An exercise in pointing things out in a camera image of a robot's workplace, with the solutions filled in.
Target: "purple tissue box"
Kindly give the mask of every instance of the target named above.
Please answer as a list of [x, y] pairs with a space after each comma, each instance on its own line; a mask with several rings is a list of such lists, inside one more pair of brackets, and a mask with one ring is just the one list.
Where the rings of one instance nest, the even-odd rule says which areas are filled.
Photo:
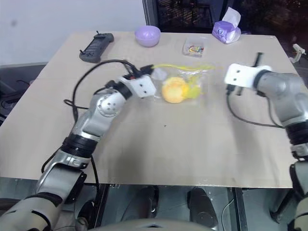
[[219, 21], [215, 22], [212, 35], [223, 43], [232, 43], [239, 39], [241, 30], [232, 23]]

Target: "remote control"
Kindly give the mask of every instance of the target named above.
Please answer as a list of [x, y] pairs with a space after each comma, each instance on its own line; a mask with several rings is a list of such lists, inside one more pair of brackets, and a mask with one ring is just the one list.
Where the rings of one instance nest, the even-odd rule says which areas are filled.
[[86, 47], [84, 51], [80, 50], [79, 58], [82, 61], [89, 63], [99, 63], [101, 55], [110, 42], [113, 42], [114, 36], [110, 33], [100, 34], [98, 31], [94, 36], [92, 42]]

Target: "table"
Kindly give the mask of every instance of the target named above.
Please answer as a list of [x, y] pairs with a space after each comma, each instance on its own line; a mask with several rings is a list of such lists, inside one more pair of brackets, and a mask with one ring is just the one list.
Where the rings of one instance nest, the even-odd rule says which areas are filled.
[[[100, 183], [156, 185], [217, 185], [231, 187], [291, 187], [289, 141], [282, 129], [238, 121], [225, 103], [226, 68], [232, 63], [260, 64], [276, 72], [296, 73], [274, 36], [242, 35], [222, 44], [210, 34], [202, 59], [182, 55], [192, 34], [162, 33], [152, 48], [139, 46], [133, 32], [111, 32], [102, 60], [126, 59], [137, 67], [148, 64], [196, 64], [217, 68], [206, 82], [200, 101], [169, 104], [131, 99], [98, 144], [94, 159]], [[0, 176], [38, 179], [42, 163], [61, 145], [73, 125], [70, 99], [77, 80], [93, 64], [78, 57], [95, 32], [73, 34], [42, 70], [0, 128]], [[89, 105], [92, 93], [125, 74], [120, 64], [95, 70], [77, 91], [77, 105]], [[250, 90], [232, 96], [236, 113], [270, 123], [267, 103]], [[94, 182], [91, 167], [86, 182]]]

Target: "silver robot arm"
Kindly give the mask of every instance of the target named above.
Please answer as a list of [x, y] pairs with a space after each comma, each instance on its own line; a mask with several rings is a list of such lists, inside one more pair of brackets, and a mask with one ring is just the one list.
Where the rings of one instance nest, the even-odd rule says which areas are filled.
[[291, 73], [271, 72], [268, 66], [232, 64], [225, 82], [254, 89], [272, 101], [290, 139], [292, 155], [298, 160], [290, 166], [293, 188], [303, 196], [297, 207], [294, 229], [308, 231], [308, 96], [300, 91], [302, 79]]
[[95, 94], [89, 109], [78, 119], [71, 133], [54, 154], [41, 175], [36, 194], [21, 200], [0, 217], [0, 230], [53, 230], [65, 202], [73, 202], [81, 190], [96, 144], [109, 129], [132, 95], [139, 98], [156, 92], [149, 75], [120, 77], [113, 87]]

